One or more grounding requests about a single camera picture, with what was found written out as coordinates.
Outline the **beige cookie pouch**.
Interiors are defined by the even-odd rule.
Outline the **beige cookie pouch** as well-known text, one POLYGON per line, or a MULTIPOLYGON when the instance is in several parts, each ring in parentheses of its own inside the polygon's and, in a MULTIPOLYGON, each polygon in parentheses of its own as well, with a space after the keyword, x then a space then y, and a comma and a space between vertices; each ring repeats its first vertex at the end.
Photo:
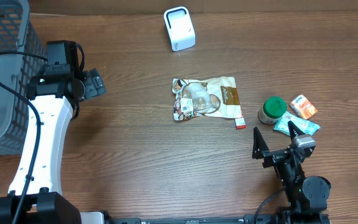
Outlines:
POLYGON ((173 119, 187 121, 195 117, 237 119, 242 117, 241 103, 233 77, 172 81, 175 94, 173 119))

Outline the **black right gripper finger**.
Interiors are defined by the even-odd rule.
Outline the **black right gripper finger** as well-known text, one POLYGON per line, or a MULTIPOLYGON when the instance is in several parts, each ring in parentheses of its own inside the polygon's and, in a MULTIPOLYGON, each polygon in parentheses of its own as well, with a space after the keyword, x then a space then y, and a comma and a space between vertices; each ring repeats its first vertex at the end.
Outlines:
POLYGON ((295 125, 293 121, 288 122, 288 130, 291 140, 293 140, 297 136, 305 134, 298 126, 295 125))
POLYGON ((254 128, 253 137, 254 137, 254 145, 252 150, 252 158, 263 159, 265 157, 265 153, 270 152, 270 150, 261 132, 259 131, 258 127, 254 128))

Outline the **green lid jar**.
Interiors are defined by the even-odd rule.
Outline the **green lid jar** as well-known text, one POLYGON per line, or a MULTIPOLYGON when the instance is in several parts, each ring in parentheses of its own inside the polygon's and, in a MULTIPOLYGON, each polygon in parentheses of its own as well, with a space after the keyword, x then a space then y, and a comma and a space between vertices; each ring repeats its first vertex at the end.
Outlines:
POLYGON ((285 101, 279 96, 272 96, 259 109, 258 118, 264 124, 274 124, 286 111, 285 101))

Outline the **orange small packet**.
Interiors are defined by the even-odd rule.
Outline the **orange small packet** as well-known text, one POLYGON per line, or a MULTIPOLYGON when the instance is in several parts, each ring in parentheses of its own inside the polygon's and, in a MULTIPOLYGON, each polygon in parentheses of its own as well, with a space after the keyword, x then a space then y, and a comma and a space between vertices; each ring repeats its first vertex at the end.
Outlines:
POLYGON ((290 107, 293 111, 303 119, 310 119, 318 110, 307 99, 305 95, 298 95, 290 102, 290 107))

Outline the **red stick packet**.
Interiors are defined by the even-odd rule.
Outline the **red stick packet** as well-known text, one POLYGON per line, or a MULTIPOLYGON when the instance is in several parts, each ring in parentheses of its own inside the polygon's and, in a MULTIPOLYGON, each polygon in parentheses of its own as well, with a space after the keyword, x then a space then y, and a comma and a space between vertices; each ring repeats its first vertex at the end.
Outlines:
POLYGON ((241 113, 241 117, 240 117, 240 118, 236 118, 236 119, 234 120, 234 122, 235 122, 235 125, 236 125, 236 129, 245 129, 245 128, 247 127, 243 113, 241 113))

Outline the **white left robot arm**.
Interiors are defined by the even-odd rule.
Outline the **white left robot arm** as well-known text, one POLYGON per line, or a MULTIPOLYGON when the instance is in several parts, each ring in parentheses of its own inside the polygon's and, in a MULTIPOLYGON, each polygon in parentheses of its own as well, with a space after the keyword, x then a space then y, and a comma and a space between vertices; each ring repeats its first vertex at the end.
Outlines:
POLYGON ((97 69, 84 69, 85 53, 74 41, 48 42, 40 59, 46 64, 25 96, 0 82, 30 109, 18 170, 0 197, 0 223, 109 223, 107 212, 80 212, 63 197, 60 177, 68 125, 80 102, 105 94, 104 83, 97 69))

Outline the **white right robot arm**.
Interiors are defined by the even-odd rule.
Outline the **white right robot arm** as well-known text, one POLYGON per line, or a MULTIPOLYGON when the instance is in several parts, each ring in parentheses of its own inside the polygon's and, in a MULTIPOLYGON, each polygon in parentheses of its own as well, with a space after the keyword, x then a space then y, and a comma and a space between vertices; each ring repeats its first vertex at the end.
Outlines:
POLYGON ((260 130, 254 128, 252 157, 262 159, 263 167, 273 167, 282 189, 266 198, 253 215, 245 215, 245 223, 329 223, 328 207, 331 183, 321 176, 307 177, 301 163, 310 157, 316 147, 315 140, 294 122, 288 122, 291 144, 271 151, 260 130), (288 199, 288 207, 280 207, 274 214, 261 214, 263 207, 281 193, 288 199))

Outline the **teal snack packet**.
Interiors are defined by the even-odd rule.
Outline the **teal snack packet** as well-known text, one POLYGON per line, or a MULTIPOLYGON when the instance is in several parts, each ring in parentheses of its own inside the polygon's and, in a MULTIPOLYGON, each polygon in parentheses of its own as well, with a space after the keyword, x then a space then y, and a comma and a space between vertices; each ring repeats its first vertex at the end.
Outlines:
POLYGON ((289 121, 292 121, 302 132, 304 132, 305 134, 310 134, 311 136, 321 128, 316 123, 302 119, 286 111, 283 114, 283 116, 277 120, 275 126, 273 127, 273 130, 289 136, 290 135, 289 128, 288 128, 289 121))

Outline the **grey plastic mesh basket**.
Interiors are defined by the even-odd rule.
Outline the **grey plastic mesh basket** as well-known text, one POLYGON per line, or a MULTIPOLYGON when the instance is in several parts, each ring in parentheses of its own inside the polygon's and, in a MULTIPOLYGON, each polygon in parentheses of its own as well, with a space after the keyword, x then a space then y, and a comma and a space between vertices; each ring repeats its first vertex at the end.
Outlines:
MULTIPOLYGON (((0 82, 26 95, 30 79, 43 67, 46 49, 30 22, 27 1, 0 1, 0 82)), ((0 87, 0 155, 20 154, 29 110, 0 87)))

